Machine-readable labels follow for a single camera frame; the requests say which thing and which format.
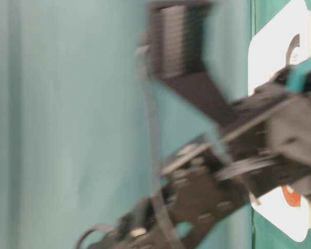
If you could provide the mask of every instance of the teal component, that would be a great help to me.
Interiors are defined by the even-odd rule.
[[[301,93],[304,90],[305,79],[311,72],[311,58],[295,66],[287,81],[287,88],[293,93]]]

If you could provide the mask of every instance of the black plastic part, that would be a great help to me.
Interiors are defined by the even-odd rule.
[[[182,6],[177,12],[167,8]],[[149,5],[151,65],[155,77],[225,127],[237,115],[208,76],[202,61],[208,1],[165,1]]]

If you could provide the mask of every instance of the teal wall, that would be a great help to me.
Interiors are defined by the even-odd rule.
[[[0,0],[0,249],[72,248],[149,194],[133,62],[145,2]],[[207,22],[209,68],[229,99],[246,95],[250,1],[219,1]],[[164,155],[214,128],[163,87],[157,95]],[[250,212],[201,248],[250,248]]]

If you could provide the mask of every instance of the screw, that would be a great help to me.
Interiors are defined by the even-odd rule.
[[[178,188],[184,188],[187,186],[187,184],[188,184],[188,180],[185,178],[174,181],[174,185]]]
[[[175,179],[179,179],[179,178],[183,178],[187,175],[187,171],[186,170],[176,170],[173,173],[173,177]]]
[[[198,220],[202,223],[212,222],[214,217],[211,213],[201,214],[198,216]]]
[[[146,229],[144,227],[138,227],[130,232],[131,237],[135,238],[146,234]]]
[[[228,211],[232,209],[233,205],[230,201],[223,201],[218,203],[217,207],[223,211]]]
[[[201,166],[204,163],[205,163],[204,157],[195,157],[195,158],[191,159],[191,165],[192,166]]]

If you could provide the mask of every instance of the black wire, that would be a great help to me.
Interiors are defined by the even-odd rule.
[[[136,73],[139,77],[140,87],[143,92],[146,113],[147,127],[150,140],[151,152],[151,170],[150,170],[150,187],[153,196],[151,203],[157,222],[167,238],[172,249],[184,249],[185,246],[176,233],[174,224],[172,223],[167,208],[165,206],[164,197],[161,189],[160,172],[162,170],[161,157],[161,138],[160,138],[160,121],[158,103],[153,93],[151,79],[147,70],[147,54],[149,46],[140,47],[135,52]]]
[[[91,233],[95,231],[99,232],[112,232],[114,230],[114,227],[105,225],[105,224],[98,224],[95,226],[90,227],[88,230],[86,230],[81,237],[78,239],[76,243],[75,249],[81,249],[82,242],[86,239],[87,236],[89,236]]]

